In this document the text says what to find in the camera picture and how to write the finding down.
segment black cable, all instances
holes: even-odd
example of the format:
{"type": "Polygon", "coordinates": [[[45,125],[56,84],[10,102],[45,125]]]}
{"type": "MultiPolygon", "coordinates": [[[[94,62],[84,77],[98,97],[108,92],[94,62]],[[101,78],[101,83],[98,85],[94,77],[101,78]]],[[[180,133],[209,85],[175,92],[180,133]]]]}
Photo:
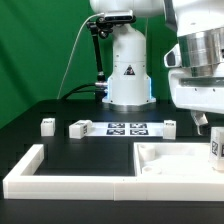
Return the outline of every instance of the black cable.
{"type": "Polygon", "coordinates": [[[78,90],[78,91],[75,91],[73,94],[75,94],[75,93],[95,93],[97,91],[98,90],[78,90]]]}
{"type": "Polygon", "coordinates": [[[61,99],[62,100],[66,100],[70,95],[72,95],[73,93],[77,92],[78,90],[86,88],[86,87],[90,87],[90,86],[95,86],[95,83],[89,83],[89,84],[84,84],[84,85],[78,86],[75,89],[73,89],[70,92],[68,92],[67,94],[65,94],[61,99]]]}
{"type": "Polygon", "coordinates": [[[92,39],[93,39],[93,45],[94,45],[94,51],[95,51],[95,57],[96,57],[96,65],[97,65],[97,81],[106,81],[105,75],[103,73],[103,65],[101,60],[101,53],[100,53],[100,45],[98,40],[99,35],[99,28],[95,22],[89,21],[87,23],[88,29],[91,31],[92,39]]]}

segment black table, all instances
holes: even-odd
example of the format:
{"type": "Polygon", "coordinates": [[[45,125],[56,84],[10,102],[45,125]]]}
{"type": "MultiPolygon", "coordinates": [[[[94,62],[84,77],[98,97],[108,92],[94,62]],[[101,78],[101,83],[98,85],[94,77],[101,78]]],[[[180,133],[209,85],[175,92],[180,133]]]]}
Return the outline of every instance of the black table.
{"type": "MultiPolygon", "coordinates": [[[[207,114],[212,126],[224,116],[207,114]]],[[[134,142],[167,142],[161,137],[85,137],[70,139],[77,120],[94,122],[177,121],[176,142],[209,142],[198,136],[190,112],[158,101],[145,112],[105,110],[91,100],[46,100],[0,130],[0,180],[33,144],[45,145],[45,160],[35,175],[133,176],[134,142]],[[56,118],[53,137],[41,137],[43,118],[56,118]]],[[[0,185],[0,223],[223,223],[224,202],[4,200],[0,185]]]]}

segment white block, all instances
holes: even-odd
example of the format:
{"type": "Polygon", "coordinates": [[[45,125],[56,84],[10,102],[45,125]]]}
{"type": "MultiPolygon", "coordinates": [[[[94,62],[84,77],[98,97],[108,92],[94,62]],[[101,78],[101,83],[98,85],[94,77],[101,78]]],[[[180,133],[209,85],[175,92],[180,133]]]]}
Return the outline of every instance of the white block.
{"type": "Polygon", "coordinates": [[[69,137],[81,139],[85,135],[89,134],[92,129],[92,121],[79,120],[75,124],[69,126],[69,137]]]}
{"type": "Polygon", "coordinates": [[[156,151],[154,145],[139,144],[138,151],[141,161],[152,161],[155,159],[156,151]]]}
{"type": "Polygon", "coordinates": [[[113,200],[116,177],[32,176],[44,159],[33,145],[3,180],[5,199],[113,200]]]}
{"type": "Polygon", "coordinates": [[[170,181],[168,183],[152,182],[147,185],[149,201],[222,201],[223,183],[213,180],[202,181],[170,181]]]}
{"type": "Polygon", "coordinates": [[[40,125],[40,129],[41,129],[41,136],[54,136],[55,118],[43,119],[40,125]]]}
{"type": "Polygon", "coordinates": [[[216,170],[224,170],[223,127],[212,127],[209,162],[216,170]]]}
{"type": "Polygon", "coordinates": [[[176,121],[165,120],[163,126],[163,139],[176,139],[176,121]]]}

